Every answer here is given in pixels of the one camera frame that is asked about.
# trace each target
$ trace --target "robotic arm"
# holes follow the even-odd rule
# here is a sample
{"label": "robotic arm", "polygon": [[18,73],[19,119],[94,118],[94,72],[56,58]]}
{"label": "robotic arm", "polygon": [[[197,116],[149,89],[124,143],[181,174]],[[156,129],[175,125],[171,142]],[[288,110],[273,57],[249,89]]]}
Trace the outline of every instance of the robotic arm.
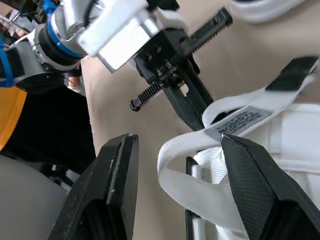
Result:
{"label": "robotic arm", "polygon": [[[86,55],[98,57],[112,73],[130,61],[150,84],[130,101],[133,111],[163,91],[191,129],[203,128],[202,113],[213,99],[193,53],[232,24],[224,8],[188,36],[176,0],[66,0],[54,7],[45,1],[47,23],[6,51],[15,86],[32,94],[54,89]],[[3,62],[0,83],[8,70]],[[184,84],[187,94],[180,90]]]}

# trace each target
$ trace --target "screw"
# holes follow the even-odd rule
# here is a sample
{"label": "screw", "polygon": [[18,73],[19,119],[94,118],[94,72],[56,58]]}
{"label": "screw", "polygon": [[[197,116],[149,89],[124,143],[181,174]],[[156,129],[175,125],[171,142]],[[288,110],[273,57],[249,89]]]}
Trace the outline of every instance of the screw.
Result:
{"label": "screw", "polygon": [[146,59],[147,59],[148,61],[151,61],[152,56],[151,56],[150,54],[147,54],[147,55],[146,55]]}
{"label": "screw", "polygon": [[166,67],[167,69],[170,69],[170,68],[172,67],[172,64],[171,64],[168,60],[166,60],[166,61],[165,61],[165,67]]}
{"label": "screw", "polygon": [[158,77],[160,77],[162,75],[162,71],[158,68],[155,70],[155,72]]}
{"label": "screw", "polygon": [[195,41],[197,41],[198,40],[198,38],[196,37],[196,36],[192,36],[191,38],[190,38],[190,41],[192,42],[192,43],[194,43]]}
{"label": "screw", "polygon": [[214,19],[211,20],[211,24],[213,26],[216,26],[219,22],[220,22],[220,18],[217,17],[217,16]]}

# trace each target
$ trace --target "white bag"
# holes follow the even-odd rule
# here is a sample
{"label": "white bag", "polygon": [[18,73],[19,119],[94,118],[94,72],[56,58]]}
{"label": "white bag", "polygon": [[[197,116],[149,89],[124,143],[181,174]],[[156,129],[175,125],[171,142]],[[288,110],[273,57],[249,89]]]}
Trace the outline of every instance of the white bag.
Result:
{"label": "white bag", "polygon": [[[308,75],[295,91],[262,88],[212,103],[202,116],[205,129],[177,136],[160,149],[161,187],[183,207],[215,224],[222,239],[248,239],[232,196],[220,144],[221,132],[228,130],[264,146],[319,208],[320,106],[292,104],[313,79]],[[220,113],[234,110],[211,125]],[[194,156],[198,165],[193,166],[193,176],[166,168],[178,156],[200,150]]]}

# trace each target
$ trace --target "black cable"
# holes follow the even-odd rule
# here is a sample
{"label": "black cable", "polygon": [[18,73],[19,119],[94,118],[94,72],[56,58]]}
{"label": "black cable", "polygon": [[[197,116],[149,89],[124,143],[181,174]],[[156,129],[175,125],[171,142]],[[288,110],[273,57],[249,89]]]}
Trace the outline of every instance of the black cable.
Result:
{"label": "black cable", "polygon": [[90,0],[88,6],[85,9],[84,16],[83,16],[85,28],[89,25],[89,15],[90,15],[91,9],[93,8],[95,3],[96,3],[96,0]]}

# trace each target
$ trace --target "blue cable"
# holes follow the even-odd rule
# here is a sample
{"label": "blue cable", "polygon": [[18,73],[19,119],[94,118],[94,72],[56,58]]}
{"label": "blue cable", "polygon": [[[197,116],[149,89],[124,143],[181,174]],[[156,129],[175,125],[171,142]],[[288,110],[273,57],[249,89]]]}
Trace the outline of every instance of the blue cable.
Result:
{"label": "blue cable", "polygon": [[3,41],[2,36],[0,35],[0,60],[3,65],[4,73],[5,73],[5,81],[0,81],[0,87],[3,88],[11,88],[14,85],[14,74],[12,73],[12,69],[5,51],[5,42]]}

